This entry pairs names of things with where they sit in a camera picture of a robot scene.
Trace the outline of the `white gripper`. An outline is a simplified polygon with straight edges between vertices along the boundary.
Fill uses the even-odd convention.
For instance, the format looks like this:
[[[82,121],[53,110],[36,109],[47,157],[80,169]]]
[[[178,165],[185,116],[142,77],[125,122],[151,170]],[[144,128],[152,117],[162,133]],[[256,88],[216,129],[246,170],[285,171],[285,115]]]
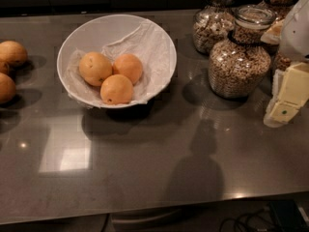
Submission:
[[[309,101],[309,0],[298,0],[284,20],[276,21],[262,35],[264,44],[279,44],[279,51],[292,61],[276,70],[264,124],[279,128],[293,120]]]

